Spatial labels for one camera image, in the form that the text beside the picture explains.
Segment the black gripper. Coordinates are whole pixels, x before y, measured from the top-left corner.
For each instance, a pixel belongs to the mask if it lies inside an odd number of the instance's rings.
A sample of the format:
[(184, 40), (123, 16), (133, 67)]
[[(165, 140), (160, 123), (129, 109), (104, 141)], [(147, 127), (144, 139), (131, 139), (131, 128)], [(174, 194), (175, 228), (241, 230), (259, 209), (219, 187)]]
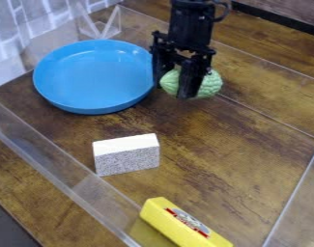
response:
[(171, 0), (168, 32), (153, 31), (153, 78), (160, 87), (161, 77), (175, 69), (175, 50), (198, 53), (183, 58), (180, 66), (178, 98), (198, 96), (203, 78), (211, 70), (215, 54), (210, 48), (214, 25), (224, 20), (230, 12), (230, 3), (224, 0)]

